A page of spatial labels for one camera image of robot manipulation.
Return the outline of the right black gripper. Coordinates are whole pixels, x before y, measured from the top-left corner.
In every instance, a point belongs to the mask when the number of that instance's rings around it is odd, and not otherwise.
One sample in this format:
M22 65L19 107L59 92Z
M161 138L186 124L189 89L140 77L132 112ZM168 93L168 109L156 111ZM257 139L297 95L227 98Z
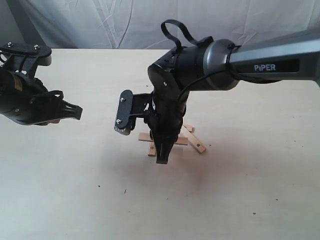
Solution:
M150 130L156 149L156 163L166 165L177 141L187 110L188 93L166 98L155 90L143 100L143 122Z

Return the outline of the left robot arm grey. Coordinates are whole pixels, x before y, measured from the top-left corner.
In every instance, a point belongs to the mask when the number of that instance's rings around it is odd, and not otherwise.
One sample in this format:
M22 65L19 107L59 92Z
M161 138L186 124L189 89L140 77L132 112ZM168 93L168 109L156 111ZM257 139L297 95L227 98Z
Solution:
M46 126L62 119L80 120L83 109L64 100L61 90L49 91L38 78L0 70L0 114L24 126Z

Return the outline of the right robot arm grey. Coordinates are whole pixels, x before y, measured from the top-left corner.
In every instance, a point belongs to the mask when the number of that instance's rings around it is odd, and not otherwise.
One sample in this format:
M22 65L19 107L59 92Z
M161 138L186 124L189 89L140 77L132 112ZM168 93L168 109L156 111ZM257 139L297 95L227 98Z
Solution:
M147 69L153 85L147 124L156 162L167 164L177 141L191 91L228 91L240 81L271 84L320 80L320 30L303 30L236 45L209 39L202 46L173 48Z

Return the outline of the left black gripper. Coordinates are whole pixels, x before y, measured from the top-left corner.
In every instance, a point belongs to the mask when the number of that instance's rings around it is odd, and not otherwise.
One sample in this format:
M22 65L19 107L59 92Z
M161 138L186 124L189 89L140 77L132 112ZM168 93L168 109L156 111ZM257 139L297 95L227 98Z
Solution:
M63 100L60 90L42 84L28 85L19 75L0 72L0 114L20 125L58 124L61 119L80 120L83 108Z

